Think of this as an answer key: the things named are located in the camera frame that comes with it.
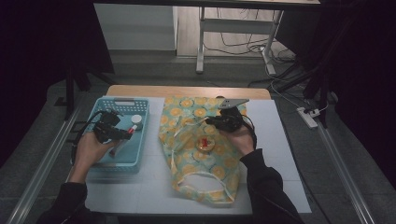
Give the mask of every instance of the black sleeve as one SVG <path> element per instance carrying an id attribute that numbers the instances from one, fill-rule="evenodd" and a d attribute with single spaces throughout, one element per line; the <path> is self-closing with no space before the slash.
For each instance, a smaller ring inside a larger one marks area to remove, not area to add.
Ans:
<path id="1" fill-rule="evenodd" d="M 254 223 L 303 223 L 297 209 L 283 191 L 282 176 L 267 167 L 262 149 L 242 157 L 247 167 L 247 190 L 250 196 Z"/>
<path id="2" fill-rule="evenodd" d="M 87 198 L 87 186 L 79 183 L 64 183 L 61 185 L 58 197 L 51 209 L 41 214 L 37 224 L 63 223 L 76 214 L 85 214 L 85 200 Z"/>

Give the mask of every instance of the metal rail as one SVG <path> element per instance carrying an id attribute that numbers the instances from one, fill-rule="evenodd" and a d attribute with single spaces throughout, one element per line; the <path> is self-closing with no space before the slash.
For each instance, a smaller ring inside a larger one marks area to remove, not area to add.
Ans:
<path id="1" fill-rule="evenodd" d="M 81 106 L 86 102 L 88 93 L 81 93 L 76 102 L 77 107 L 73 114 L 71 114 L 69 120 L 66 120 L 62 125 L 60 131 L 56 135 L 55 139 L 50 144 L 47 153 L 45 154 L 43 160 L 38 165 L 37 169 L 33 177 L 31 178 L 29 184 L 27 185 L 25 191 L 23 192 L 20 200 L 15 206 L 14 210 L 9 217 L 7 224 L 19 224 L 23 223 L 26 219 L 27 215 L 32 208 L 33 203 L 38 195 L 38 192 L 41 190 L 44 181 L 47 179 L 47 176 L 52 168 L 53 163 L 61 151 L 61 148 L 64 144 L 64 141 L 69 134 L 79 112 Z"/>
<path id="2" fill-rule="evenodd" d="M 329 152 L 335 170 L 340 176 L 341 181 L 344 184 L 344 188 L 346 189 L 346 192 L 350 196 L 352 204 L 355 207 L 356 213 L 359 219 L 361 220 L 361 223 L 374 224 L 375 221 L 373 216 L 371 215 L 369 207 L 367 206 L 366 201 L 364 201 L 364 198 L 361 195 L 361 191 L 353 181 L 352 176 L 350 175 L 347 166 L 344 163 L 343 158 L 338 151 L 336 144 L 332 140 L 332 136 L 330 135 L 329 131 L 325 129 L 321 123 L 319 123 L 318 132 Z"/>

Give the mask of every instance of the white tabletop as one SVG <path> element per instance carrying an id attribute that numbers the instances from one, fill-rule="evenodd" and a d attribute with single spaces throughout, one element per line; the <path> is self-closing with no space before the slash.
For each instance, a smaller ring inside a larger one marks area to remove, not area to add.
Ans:
<path id="1" fill-rule="evenodd" d="M 241 179 L 232 204 L 198 203 L 185 198 L 171 187 L 171 173 L 166 165 L 158 138 L 164 98 L 148 97 L 149 121 L 141 168 L 136 175 L 114 175 L 116 182 L 89 181 L 86 205 L 92 211 L 115 214 L 173 215 L 245 215 L 251 214 L 246 185 L 247 169 L 240 163 Z M 284 190 L 299 213 L 311 213 L 282 123 L 272 100 L 250 100 L 247 115 L 253 120 L 267 166 L 277 169 L 284 180 Z"/>

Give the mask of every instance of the metal frame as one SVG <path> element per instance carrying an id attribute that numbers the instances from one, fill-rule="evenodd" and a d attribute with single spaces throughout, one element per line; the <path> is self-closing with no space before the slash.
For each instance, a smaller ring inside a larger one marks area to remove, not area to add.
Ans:
<path id="1" fill-rule="evenodd" d="M 101 4 L 147 5 L 147 6 L 178 6 L 178 7 L 228 7 L 228 8 L 254 8 L 269 10 L 299 10 L 318 11 L 328 8 L 350 7 L 350 4 L 341 5 L 330 3 L 323 6 L 319 1 L 285 2 L 285 1 L 255 1 L 255 0 L 94 0 Z"/>
<path id="2" fill-rule="evenodd" d="M 76 109 L 70 115 L 70 119 L 64 122 L 55 139 L 50 144 L 47 153 L 44 155 L 43 160 L 38 165 L 35 173 L 30 179 L 29 184 L 20 197 L 20 200 L 12 211 L 7 224 L 23 223 L 26 219 L 33 203 L 35 202 L 38 192 L 41 190 L 48 174 L 50 173 L 53 163 L 55 162 L 62 146 L 64 145 L 67 135 L 73 127 L 74 121 L 80 112 L 81 106 L 86 104 L 87 94 L 88 93 L 84 92 L 78 96 Z"/>
<path id="3" fill-rule="evenodd" d="M 366 201 L 364 201 L 364 198 L 361 195 L 361 191 L 359 190 L 358 186 L 356 186 L 351 174 L 349 173 L 347 165 L 344 163 L 344 160 L 339 153 L 338 148 L 334 143 L 334 140 L 332 140 L 332 135 L 327 129 L 323 127 L 321 123 L 318 124 L 318 132 L 329 152 L 329 156 L 332 159 L 335 170 L 340 176 L 346 192 L 350 196 L 352 204 L 355 207 L 356 214 L 361 220 L 361 223 L 374 224 L 375 221 L 373 216 L 371 215 L 370 209 Z"/>
<path id="4" fill-rule="evenodd" d="M 232 33 L 232 34 L 255 34 L 255 35 L 269 35 L 267 45 L 261 48 L 262 57 L 265 61 L 266 69 L 269 75 L 276 73 L 274 66 L 270 63 L 271 58 L 269 52 L 274 41 L 277 27 L 282 17 L 283 11 L 276 11 L 273 21 L 241 21 L 241 20 L 226 20 L 226 19 L 206 19 L 205 8 L 202 7 L 200 15 L 200 30 L 199 30 L 199 44 L 197 52 L 196 73 L 202 74 L 204 72 L 204 33 Z"/>

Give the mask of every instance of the person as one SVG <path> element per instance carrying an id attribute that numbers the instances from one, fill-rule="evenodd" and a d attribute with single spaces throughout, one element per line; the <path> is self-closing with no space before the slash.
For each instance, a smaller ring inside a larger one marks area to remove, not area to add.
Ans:
<path id="1" fill-rule="evenodd" d="M 247 167 L 247 190 L 251 201 L 254 223 L 303 223 L 297 209 L 283 191 L 279 172 L 267 167 L 262 149 L 253 147 L 248 128 L 242 126 L 233 133 L 220 131 L 239 149 L 240 161 Z M 90 167 L 99 161 L 117 142 L 101 144 L 94 133 L 85 133 L 78 142 L 75 165 L 50 210 L 37 221 L 43 223 L 106 223 L 103 214 L 91 212 L 85 207 L 87 186 L 85 179 Z"/>
<path id="2" fill-rule="evenodd" d="M 92 212 L 85 207 L 87 185 L 85 180 L 91 166 L 97 163 L 106 152 L 118 142 L 101 144 L 93 132 L 85 133 L 78 141 L 76 160 L 66 183 L 61 185 L 58 197 L 52 207 L 41 214 L 37 224 L 50 223 L 106 223 L 106 216 Z"/>

